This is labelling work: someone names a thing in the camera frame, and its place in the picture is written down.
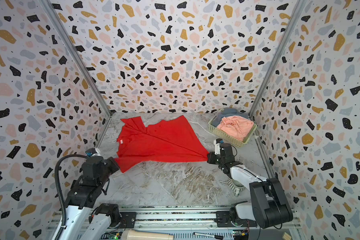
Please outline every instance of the gray folded garment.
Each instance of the gray folded garment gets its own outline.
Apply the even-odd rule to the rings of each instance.
[[[224,108],[224,110],[221,113],[218,113],[217,116],[213,119],[211,125],[217,127],[220,124],[222,118],[230,116],[241,116],[243,118],[249,119],[248,113],[240,113],[236,108]]]

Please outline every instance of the beige cylinder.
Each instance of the beige cylinder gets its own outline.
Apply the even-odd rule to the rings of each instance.
[[[126,230],[121,235],[121,240],[173,240],[173,236],[165,233],[138,232]]]

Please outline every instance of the gray marble surface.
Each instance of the gray marble surface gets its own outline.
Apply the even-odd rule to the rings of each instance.
[[[145,126],[161,120],[171,120],[184,115],[202,145],[214,151],[216,135],[208,132],[208,121],[215,114],[198,113],[115,113],[100,144],[103,157],[116,157],[119,143],[116,141],[124,123],[123,118],[141,116]],[[236,160],[250,170],[267,177],[254,138],[238,148]],[[96,206],[101,203],[119,205],[229,205],[250,199],[247,189],[235,197],[228,187],[229,178],[217,165],[206,162],[141,162],[125,173],[111,175],[108,194],[101,194]]]

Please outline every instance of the pink cloth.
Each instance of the pink cloth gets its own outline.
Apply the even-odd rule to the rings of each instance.
[[[218,129],[226,134],[243,141],[253,127],[253,122],[242,116],[230,116],[221,119]]]

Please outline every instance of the black mounting plate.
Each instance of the black mounting plate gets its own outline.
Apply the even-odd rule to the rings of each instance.
[[[136,212],[121,212],[121,225],[119,229],[134,228],[136,222]]]
[[[257,227],[256,221],[249,220],[250,227]],[[217,227],[238,227],[232,224],[230,220],[230,213],[229,211],[217,211],[216,212],[216,219],[215,222],[217,223]],[[240,227],[247,227],[248,223],[244,222]]]

